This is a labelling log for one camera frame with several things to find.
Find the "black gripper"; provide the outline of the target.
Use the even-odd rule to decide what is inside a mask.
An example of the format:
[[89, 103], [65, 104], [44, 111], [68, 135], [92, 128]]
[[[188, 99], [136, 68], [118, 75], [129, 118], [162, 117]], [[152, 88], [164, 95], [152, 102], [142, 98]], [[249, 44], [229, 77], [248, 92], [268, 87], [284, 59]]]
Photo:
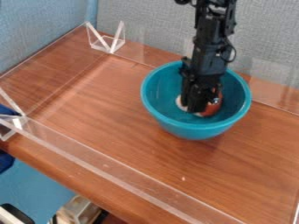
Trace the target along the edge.
[[217, 102], [221, 95], [220, 77], [228, 63], [234, 59], [230, 53], [234, 47], [228, 38], [216, 42], [192, 40], [190, 57], [181, 58], [181, 105], [189, 113], [202, 112], [208, 103]]

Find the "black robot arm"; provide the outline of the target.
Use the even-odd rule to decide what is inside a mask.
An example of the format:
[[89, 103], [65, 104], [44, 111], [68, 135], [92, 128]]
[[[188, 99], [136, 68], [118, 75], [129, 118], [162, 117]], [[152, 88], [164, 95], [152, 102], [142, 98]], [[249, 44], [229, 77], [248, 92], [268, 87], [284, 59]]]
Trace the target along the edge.
[[181, 93], [176, 101], [188, 113], [210, 116], [221, 104], [220, 77], [236, 58], [229, 35], [234, 33], [237, 0], [173, 1], [194, 8], [196, 29], [192, 55], [181, 58]]

